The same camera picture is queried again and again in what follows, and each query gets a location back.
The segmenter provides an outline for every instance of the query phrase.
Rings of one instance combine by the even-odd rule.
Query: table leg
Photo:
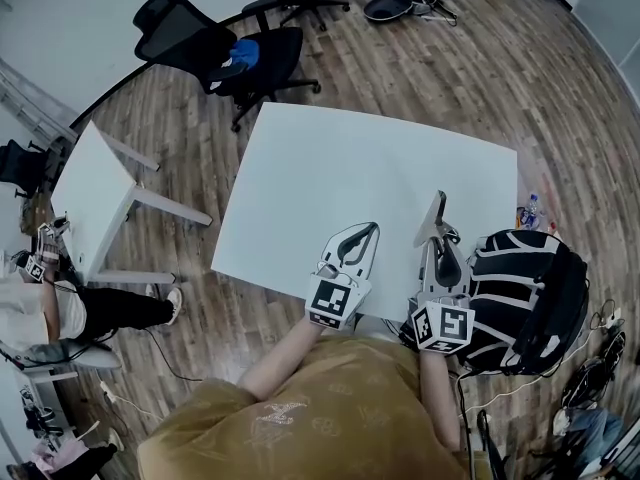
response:
[[[163,272],[103,270],[92,276],[89,281],[114,284],[173,284],[176,282],[176,276]]]
[[[133,191],[133,198],[137,201],[140,201],[141,203],[153,206],[154,208],[158,208],[159,210],[168,213],[172,213],[174,215],[177,215],[178,217],[183,217],[187,220],[192,220],[194,222],[204,224],[205,226],[211,224],[211,221],[213,220],[206,213],[202,213],[183,204],[176,203],[171,199],[167,199],[160,194],[156,194],[155,192],[151,192],[144,188],[136,187]]]
[[[111,149],[115,149],[116,151],[119,151],[123,155],[128,156],[132,160],[135,160],[139,164],[142,164],[145,167],[148,167],[149,169],[153,169],[154,171],[157,171],[158,169],[160,169],[160,164],[155,160],[152,160],[151,158],[147,158],[146,156],[141,155],[135,149],[127,146],[126,144],[123,144],[119,140],[114,139],[113,137],[111,137],[110,135],[107,135],[103,131],[100,131],[100,133],[102,134],[102,138],[104,139],[104,141],[107,144],[109,144],[109,147]]]

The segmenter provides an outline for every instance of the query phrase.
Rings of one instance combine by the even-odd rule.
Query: black backpack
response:
[[[587,266],[559,239],[506,230],[469,259],[471,344],[457,354],[477,373],[540,375],[559,365],[587,314]]]

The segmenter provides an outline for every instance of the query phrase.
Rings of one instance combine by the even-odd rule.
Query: white cable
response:
[[[598,327],[596,327],[595,329],[591,329],[589,331],[589,335],[587,336],[587,339],[584,341],[584,343],[582,345],[580,345],[577,349],[575,349],[571,355],[569,357],[567,357],[566,359],[563,359],[562,362],[560,363],[560,365],[558,366],[558,368],[560,368],[560,366],[562,366],[564,363],[566,363],[567,361],[569,361],[573,356],[575,356],[580,350],[582,350],[584,347],[587,346],[587,343],[589,343],[589,339],[591,338],[591,335],[594,333],[594,331],[601,329],[602,327],[605,327],[604,325],[600,325]],[[456,380],[456,386],[455,389],[457,390],[458,388],[458,383],[460,382],[460,379],[462,377],[458,377],[458,380]],[[470,410],[472,409],[483,409],[489,405],[491,405],[493,402],[495,402],[498,398],[500,398],[501,396],[511,396],[515,393],[517,393],[518,391],[520,391],[522,388],[525,388],[527,386],[532,386],[533,384],[535,384],[536,382],[538,382],[540,379],[544,379],[545,377],[543,377],[542,375],[540,377],[537,377],[536,379],[532,380],[531,382],[528,382],[526,384],[523,384],[522,386],[518,387],[517,389],[514,389],[513,391],[509,391],[508,393],[499,393],[496,396],[494,396],[489,402],[487,402],[486,404],[483,405],[474,405],[473,407],[469,407],[465,413],[468,413]]]
[[[118,395],[113,395],[113,397],[117,400],[121,400],[123,402],[128,403],[129,405],[133,405],[139,412],[141,412],[142,414],[146,414],[147,416],[153,416],[156,419],[159,420],[163,420],[164,418],[162,418],[161,416],[158,416],[157,414],[153,414],[152,412],[149,411],[145,411],[143,409],[140,409],[140,407],[138,407],[136,404],[134,404],[131,400],[127,400],[126,398],[122,398],[121,396]]]

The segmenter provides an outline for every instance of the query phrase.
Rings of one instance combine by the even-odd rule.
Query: plastic bottle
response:
[[[540,221],[538,220],[538,211],[538,196],[536,194],[531,194],[529,204],[522,212],[522,217],[520,218],[523,229],[538,229],[538,226],[540,225]]]

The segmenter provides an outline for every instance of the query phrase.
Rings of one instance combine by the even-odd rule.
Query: power strip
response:
[[[107,398],[112,404],[115,404],[118,398],[113,394],[113,391],[107,386],[107,383],[103,380],[100,381],[100,389],[104,391],[104,394],[107,395]]]

